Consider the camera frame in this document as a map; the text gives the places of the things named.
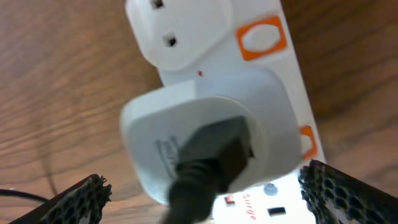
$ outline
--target thin black wire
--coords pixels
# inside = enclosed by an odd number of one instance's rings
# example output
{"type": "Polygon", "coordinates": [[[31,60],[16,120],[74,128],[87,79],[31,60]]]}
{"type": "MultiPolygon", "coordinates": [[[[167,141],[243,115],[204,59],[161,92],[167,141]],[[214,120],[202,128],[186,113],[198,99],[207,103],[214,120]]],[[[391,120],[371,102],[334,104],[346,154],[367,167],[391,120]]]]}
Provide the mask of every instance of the thin black wire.
{"type": "Polygon", "coordinates": [[[46,203],[49,201],[47,198],[43,198],[41,196],[37,196],[34,194],[30,193],[25,193],[25,192],[19,192],[17,190],[3,190],[0,189],[0,196],[6,196],[6,197],[19,197],[27,200],[34,200],[36,202],[43,202],[46,203]]]}

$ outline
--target gray circle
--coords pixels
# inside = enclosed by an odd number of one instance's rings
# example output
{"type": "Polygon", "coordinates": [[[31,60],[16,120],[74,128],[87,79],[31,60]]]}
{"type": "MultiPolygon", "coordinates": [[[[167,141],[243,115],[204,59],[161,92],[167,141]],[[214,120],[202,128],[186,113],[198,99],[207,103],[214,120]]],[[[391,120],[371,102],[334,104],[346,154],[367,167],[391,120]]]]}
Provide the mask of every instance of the gray circle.
{"type": "Polygon", "coordinates": [[[264,193],[268,196],[275,196],[278,193],[278,188],[274,184],[268,183],[264,186],[264,193]]]}

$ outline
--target white plug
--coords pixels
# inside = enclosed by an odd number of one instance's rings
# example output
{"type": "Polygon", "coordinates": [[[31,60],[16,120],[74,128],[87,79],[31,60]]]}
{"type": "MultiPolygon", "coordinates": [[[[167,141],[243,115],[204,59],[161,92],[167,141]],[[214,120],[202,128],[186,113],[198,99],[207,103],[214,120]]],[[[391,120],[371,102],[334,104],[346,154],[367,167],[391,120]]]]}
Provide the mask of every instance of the white plug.
{"type": "Polygon", "coordinates": [[[199,128],[237,116],[245,117],[254,157],[230,192],[274,180],[298,166],[299,127],[283,84],[270,71],[247,69],[160,88],[125,106],[121,131],[144,190],[167,203],[185,142],[199,128]]]}
{"type": "Polygon", "coordinates": [[[143,56],[161,70],[186,68],[232,31],[229,0],[127,0],[143,56]]]}

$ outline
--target black connector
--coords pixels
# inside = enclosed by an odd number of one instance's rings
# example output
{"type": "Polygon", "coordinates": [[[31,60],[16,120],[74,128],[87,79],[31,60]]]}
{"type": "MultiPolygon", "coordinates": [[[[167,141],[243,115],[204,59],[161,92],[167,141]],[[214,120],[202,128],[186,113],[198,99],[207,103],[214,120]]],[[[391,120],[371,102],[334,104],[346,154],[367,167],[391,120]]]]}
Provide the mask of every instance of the black connector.
{"type": "Polygon", "coordinates": [[[178,177],[169,190],[170,210],[163,224],[205,220],[217,194],[228,191],[251,156],[244,117],[200,128],[180,150],[178,177]]]}

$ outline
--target wooden surface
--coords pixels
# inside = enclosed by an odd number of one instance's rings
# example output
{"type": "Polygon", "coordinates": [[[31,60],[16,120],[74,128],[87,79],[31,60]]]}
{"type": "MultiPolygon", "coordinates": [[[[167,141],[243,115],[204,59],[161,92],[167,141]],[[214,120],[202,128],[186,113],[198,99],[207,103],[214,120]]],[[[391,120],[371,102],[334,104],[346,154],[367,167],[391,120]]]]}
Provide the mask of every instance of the wooden surface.
{"type": "MultiPolygon", "coordinates": [[[[398,1],[282,2],[328,163],[398,196],[398,1]]],[[[102,223],[156,223],[118,121],[160,86],[124,0],[0,0],[0,188],[51,198],[97,173],[102,223]]],[[[0,223],[36,206],[2,198],[0,223]]]]}

